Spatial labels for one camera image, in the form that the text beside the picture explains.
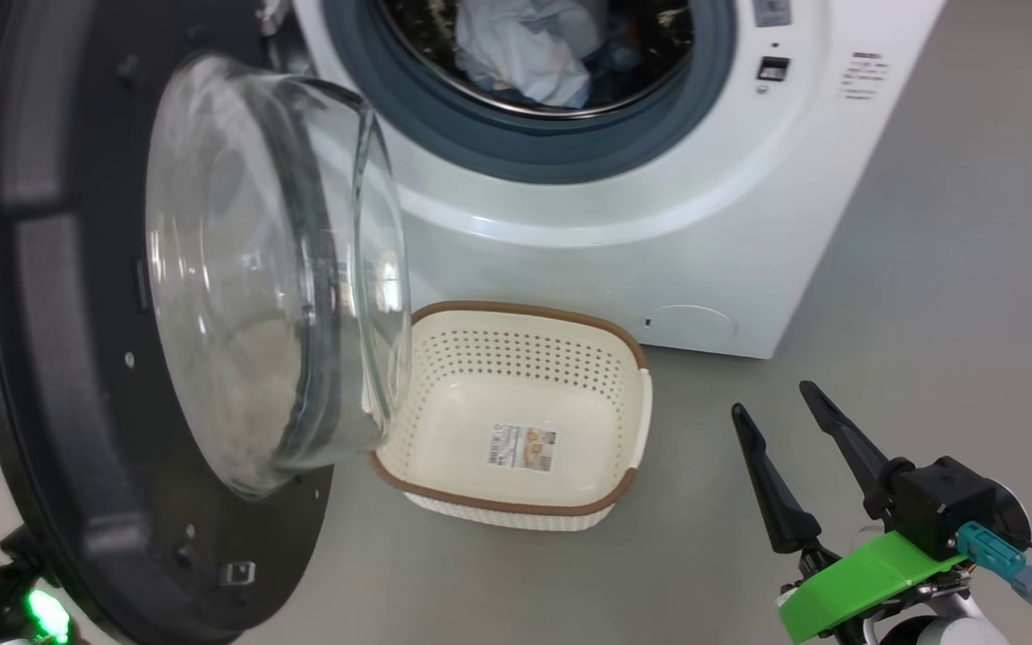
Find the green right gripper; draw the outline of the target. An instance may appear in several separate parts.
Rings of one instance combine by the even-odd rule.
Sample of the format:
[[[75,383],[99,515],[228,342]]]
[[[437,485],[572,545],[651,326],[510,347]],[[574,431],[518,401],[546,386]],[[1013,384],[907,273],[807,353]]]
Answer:
[[[881,522],[904,520],[905,512],[894,497],[894,483],[899,475],[913,472],[913,462],[886,457],[818,384],[799,383],[799,391],[823,433],[834,440],[851,469],[863,490],[868,517]],[[937,561],[897,531],[885,533],[839,560],[839,555],[823,546],[818,520],[803,510],[770,460],[765,437],[748,409],[734,404],[730,419],[771,550],[780,555],[799,554],[799,571],[814,574],[778,600],[779,621],[792,644],[800,645],[823,632],[831,632],[964,560],[963,555],[954,554]]]

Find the grey rubber door gasket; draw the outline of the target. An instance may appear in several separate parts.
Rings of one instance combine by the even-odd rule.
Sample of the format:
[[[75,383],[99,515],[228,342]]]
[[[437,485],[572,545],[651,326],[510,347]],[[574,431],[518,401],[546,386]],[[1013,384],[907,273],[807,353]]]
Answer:
[[[412,143],[459,167],[519,183],[580,184],[658,158],[711,112],[732,73],[740,36],[735,0],[691,0],[691,60],[650,97],[605,116],[507,116],[421,69],[376,0],[320,0],[349,77]]]

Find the steel washing machine drum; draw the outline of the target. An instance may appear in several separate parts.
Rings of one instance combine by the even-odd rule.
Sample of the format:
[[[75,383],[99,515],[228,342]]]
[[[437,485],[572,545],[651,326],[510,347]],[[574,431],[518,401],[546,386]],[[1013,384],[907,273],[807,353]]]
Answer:
[[[585,107],[578,110],[533,106],[516,91],[479,89],[456,65],[456,4],[458,0],[377,0],[384,23],[418,68],[478,105],[516,116],[578,121],[627,108],[675,77],[694,46],[689,0],[609,0],[607,24],[631,18],[639,25],[649,80],[638,86],[591,85]]]

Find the white front-load washing machine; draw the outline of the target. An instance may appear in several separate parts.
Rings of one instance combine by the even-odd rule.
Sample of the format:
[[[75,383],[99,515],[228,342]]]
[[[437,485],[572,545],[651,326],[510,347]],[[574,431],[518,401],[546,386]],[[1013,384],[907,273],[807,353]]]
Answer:
[[[320,0],[292,0],[292,13],[315,71],[368,99],[381,123],[414,312],[549,307],[646,344],[644,314],[709,307],[735,335],[684,350],[767,359],[947,1],[735,0],[735,61],[705,121],[642,167],[566,185],[485,176],[409,142],[349,77]],[[837,97],[852,52],[890,63],[877,99]]]

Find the black glass washing machine door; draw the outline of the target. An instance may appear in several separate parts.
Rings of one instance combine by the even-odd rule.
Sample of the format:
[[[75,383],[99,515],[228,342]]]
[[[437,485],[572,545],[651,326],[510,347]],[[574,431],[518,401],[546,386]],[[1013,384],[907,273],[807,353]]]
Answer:
[[[133,645],[294,596],[409,385],[402,215],[292,0],[0,0],[0,472]]]

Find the blue cartoon print garment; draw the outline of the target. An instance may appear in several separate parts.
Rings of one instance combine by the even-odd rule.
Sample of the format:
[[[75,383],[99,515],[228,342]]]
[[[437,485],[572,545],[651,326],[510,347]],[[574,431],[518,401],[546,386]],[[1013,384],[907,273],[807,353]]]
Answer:
[[[605,42],[584,58],[591,85],[638,86],[649,80],[646,49],[639,25],[627,21],[607,24]]]

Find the cream basket with brown rim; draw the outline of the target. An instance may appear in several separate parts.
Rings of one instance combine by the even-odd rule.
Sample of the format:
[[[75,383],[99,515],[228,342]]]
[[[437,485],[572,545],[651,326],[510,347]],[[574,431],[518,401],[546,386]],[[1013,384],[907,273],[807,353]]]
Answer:
[[[649,438],[654,385],[622,327],[548,307],[446,301],[412,318],[412,372],[378,477],[422,509],[547,533],[595,527]],[[552,472],[487,465],[494,424],[556,430]]]

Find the blue cartoon garment cream trim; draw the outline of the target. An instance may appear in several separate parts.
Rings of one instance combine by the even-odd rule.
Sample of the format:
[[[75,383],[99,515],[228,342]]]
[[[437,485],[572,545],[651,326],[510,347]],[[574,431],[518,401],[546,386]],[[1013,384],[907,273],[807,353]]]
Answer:
[[[606,42],[609,0],[458,0],[456,65],[484,91],[516,91],[533,106],[589,101],[587,60]]]

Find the basket product label sticker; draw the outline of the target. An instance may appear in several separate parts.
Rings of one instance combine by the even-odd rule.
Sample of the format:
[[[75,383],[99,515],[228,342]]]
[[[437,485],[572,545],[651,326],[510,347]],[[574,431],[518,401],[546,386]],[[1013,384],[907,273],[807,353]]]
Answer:
[[[552,472],[558,437],[556,430],[494,424],[485,462],[495,467]]]

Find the grey text label sticker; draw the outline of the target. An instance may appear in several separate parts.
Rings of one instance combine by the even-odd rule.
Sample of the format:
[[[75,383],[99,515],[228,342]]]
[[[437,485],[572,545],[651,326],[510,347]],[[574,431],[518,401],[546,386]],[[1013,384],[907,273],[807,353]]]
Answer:
[[[839,73],[837,97],[849,101],[872,101],[890,76],[891,64],[878,53],[852,52]]]

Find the round white filter flap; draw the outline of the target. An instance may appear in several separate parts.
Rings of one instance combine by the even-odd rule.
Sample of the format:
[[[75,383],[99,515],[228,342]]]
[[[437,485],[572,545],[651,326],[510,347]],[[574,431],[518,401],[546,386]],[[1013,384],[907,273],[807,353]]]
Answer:
[[[651,346],[722,346],[733,338],[735,331],[735,323],[728,315],[709,307],[664,305],[641,318],[641,337]]]

